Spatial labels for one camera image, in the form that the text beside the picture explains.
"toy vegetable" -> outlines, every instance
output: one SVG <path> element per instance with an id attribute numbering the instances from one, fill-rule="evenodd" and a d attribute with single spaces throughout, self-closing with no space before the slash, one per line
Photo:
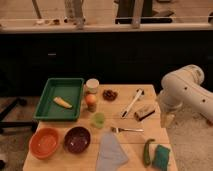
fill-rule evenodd
<path id="1" fill-rule="evenodd" d="M 59 106 L 62 106 L 64 108 L 70 109 L 72 108 L 72 105 L 69 104 L 68 102 L 66 102 L 64 99 L 62 99 L 61 97 L 55 97 L 53 99 L 53 101 L 58 104 Z"/>

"fork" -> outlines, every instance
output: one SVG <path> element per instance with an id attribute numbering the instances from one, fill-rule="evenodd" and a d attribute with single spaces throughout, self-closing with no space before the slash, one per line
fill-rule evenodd
<path id="1" fill-rule="evenodd" d="M 111 127 L 111 131 L 115 133 L 119 133 L 122 131 L 131 131 L 131 132 L 143 132 L 143 129 L 131 129 L 131 128 L 116 128 L 116 127 Z"/>

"sponge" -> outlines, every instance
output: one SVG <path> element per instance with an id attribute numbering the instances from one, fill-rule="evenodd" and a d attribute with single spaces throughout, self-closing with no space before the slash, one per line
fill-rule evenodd
<path id="1" fill-rule="evenodd" d="M 167 171 L 167 166 L 169 163 L 169 152 L 170 149 L 158 145 L 155 150 L 155 157 L 152 161 L 152 166 L 160 169 L 161 171 Z"/>

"wooden table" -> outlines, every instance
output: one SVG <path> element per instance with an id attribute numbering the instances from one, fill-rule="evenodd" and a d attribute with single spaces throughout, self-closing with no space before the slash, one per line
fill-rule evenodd
<path id="1" fill-rule="evenodd" d="M 131 102 L 134 92 L 142 88 L 145 96 L 137 101 L 127 118 L 121 118 L 121 111 Z M 113 102 L 105 101 L 102 97 L 104 89 L 112 89 L 118 92 L 118 97 Z M 24 171 L 95 171 L 96 161 L 99 152 L 99 143 L 104 132 L 110 130 L 110 126 L 123 128 L 143 128 L 143 133 L 122 132 L 115 134 L 121 147 L 129 158 L 129 161 L 122 165 L 119 171 L 142 171 L 155 170 L 151 167 L 145 168 L 142 162 L 144 143 L 149 138 L 154 138 L 155 142 L 150 145 L 150 155 L 153 159 L 155 147 L 162 144 L 171 149 L 168 171 L 176 171 L 176 163 L 173 151 L 165 128 L 160 127 L 160 109 L 155 101 L 156 94 L 152 85 L 101 85 L 97 97 L 98 107 L 96 112 L 105 114 L 104 128 L 97 129 L 90 124 L 93 113 L 87 110 L 85 102 L 82 100 L 81 113 L 77 122 L 39 122 L 38 129 L 43 127 L 54 127 L 60 133 L 60 145 L 57 151 L 47 160 L 38 160 L 29 152 L 24 164 Z M 155 114 L 146 118 L 142 122 L 137 122 L 133 113 L 146 104 L 153 104 L 156 108 Z M 82 154 L 71 154 L 63 149 L 63 138 L 66 132 L 75 126 L 83 126 L 91 133 L 91 144 Z"/>

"purple bowl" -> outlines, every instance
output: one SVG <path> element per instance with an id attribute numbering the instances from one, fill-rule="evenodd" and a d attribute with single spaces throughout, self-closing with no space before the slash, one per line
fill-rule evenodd
<path id="1" fill-rule="evenodd" d="M 84 127 L 70 129 L 64 138 L 64 146 L 71 153 L 81 153 L 90 144 L 90 133 Z"/>

